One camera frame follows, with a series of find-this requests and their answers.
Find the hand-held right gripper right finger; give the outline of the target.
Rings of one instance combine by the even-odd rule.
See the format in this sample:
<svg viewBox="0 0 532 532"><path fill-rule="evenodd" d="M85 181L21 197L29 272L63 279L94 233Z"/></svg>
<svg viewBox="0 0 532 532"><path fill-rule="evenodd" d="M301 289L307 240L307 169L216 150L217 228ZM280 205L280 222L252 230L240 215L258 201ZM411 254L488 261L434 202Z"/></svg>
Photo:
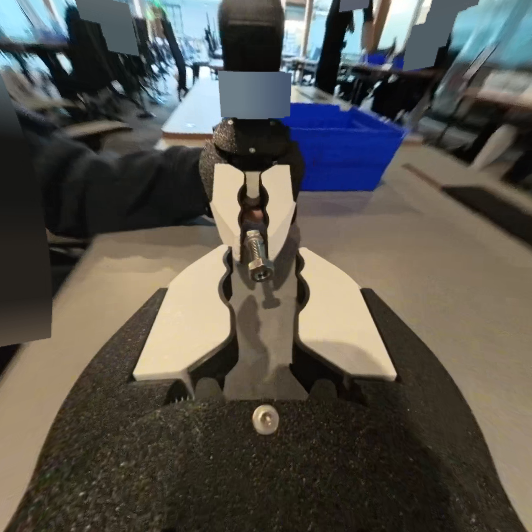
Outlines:
<svg viewBox="0 0 532 532"><path fill-rule="evenodd" d="M306 247L296 255L295 345L340 378L393 382L397 370L362 288Z"/></svg>

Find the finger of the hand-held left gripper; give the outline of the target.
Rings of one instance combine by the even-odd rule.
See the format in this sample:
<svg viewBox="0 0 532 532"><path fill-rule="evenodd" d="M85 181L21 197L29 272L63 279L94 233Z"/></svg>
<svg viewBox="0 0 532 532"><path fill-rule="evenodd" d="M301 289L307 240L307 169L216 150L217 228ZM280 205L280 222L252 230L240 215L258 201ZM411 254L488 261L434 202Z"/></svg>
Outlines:
<svg viewBox="0 0 532 532"><path fill-rule="evenodd" d="M244 184L245 174L241 170L230 164L215 164L209 205L222 243L231 248L232 258L237 263L242 258L242 207L239 196Z"/></svg>
<svg viewBox="0 0 532 532"><path fill-rule="evenodd" d="M290 166L276 164L262 172L260 180L266 196L263 212L267 226L268 257L275 261L287 240L296 209Z"/></svg>

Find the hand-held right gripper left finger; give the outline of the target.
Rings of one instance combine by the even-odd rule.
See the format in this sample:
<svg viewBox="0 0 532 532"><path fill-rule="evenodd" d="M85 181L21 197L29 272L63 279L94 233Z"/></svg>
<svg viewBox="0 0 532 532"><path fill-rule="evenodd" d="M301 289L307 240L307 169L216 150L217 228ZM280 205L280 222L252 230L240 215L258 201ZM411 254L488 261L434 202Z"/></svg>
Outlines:
<svg viewBox="0 0 532 532"><path fill-rule="evenodd" d="M136 382L177 381L195 392L203 378L225 379L238 362L231 249L220 245L168 285L132 376Z"/></svg>

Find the silver hex bolt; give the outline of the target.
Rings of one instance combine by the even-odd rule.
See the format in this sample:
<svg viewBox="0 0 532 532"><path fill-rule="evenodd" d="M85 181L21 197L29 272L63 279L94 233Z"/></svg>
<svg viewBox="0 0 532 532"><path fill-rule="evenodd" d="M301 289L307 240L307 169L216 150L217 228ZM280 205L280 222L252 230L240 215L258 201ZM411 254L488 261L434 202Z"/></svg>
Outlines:
<svg viewBox="0 0 532 532"><path fill-rule="evenodd" d="M245 247L249 255L251 268L258 268L266 265L268 258L265 251L263 236L259 230L249 230L244 239Z"/></svg>

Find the blue plastic bin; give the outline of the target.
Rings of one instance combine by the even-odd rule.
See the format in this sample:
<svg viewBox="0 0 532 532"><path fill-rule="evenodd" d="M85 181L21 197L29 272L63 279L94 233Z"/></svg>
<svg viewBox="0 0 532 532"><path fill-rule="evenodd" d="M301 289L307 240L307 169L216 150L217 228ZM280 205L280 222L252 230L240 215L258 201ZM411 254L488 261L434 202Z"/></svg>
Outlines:
<svg viewBox="0 0 532 532"><path fill-rule="evenodd" d="M302 191L373 191L407 131L358 108L291 103L283 119L300 147Z"/></svg>

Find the person's left forearm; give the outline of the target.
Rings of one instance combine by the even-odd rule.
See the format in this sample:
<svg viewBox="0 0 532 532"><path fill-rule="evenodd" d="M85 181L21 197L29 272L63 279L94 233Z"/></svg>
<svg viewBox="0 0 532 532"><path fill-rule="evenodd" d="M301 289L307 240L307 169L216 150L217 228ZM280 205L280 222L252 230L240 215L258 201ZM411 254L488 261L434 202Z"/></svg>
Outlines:
<svg viewBox="0 0 532 532"><path fill-rule="evenodd" d="M56 138L30 154L45 226L56 236L88 239L212 216L199 172L200 148L116 156Z"/></svg>

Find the black table pad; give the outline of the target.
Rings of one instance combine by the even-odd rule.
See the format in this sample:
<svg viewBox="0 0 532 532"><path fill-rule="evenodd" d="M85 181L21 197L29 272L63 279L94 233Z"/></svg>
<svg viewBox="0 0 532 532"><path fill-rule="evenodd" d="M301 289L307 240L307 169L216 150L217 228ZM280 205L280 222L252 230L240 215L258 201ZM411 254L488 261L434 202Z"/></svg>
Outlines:
<svg viewBox="0 0 532 532"><path fill-rule="evenodd" d="M483 187L441 188L447 196L531 248L531 214Z"/></svg>

